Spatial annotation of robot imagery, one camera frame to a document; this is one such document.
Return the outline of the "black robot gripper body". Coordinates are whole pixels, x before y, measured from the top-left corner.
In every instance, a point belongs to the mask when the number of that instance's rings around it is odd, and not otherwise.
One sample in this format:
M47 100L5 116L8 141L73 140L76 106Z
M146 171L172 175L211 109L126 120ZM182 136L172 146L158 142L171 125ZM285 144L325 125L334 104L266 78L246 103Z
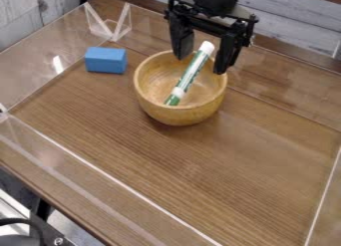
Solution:
M258 17L237 5L238 0L168 0L166 19L183 17L192 27L211 36L222 38L235 34L242 47L251 42Z

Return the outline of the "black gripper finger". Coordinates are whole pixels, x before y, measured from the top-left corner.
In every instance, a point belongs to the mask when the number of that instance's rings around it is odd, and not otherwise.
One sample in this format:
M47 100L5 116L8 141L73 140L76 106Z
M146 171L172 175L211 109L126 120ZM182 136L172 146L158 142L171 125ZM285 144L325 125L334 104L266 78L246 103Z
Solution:
M183 17L170 18L170 39L175 57L182 60L192 52L192 27Z
M222 75L234 65L242 48L242 39L235 34L226 34L220 38L218 52L215 54L212 72Z

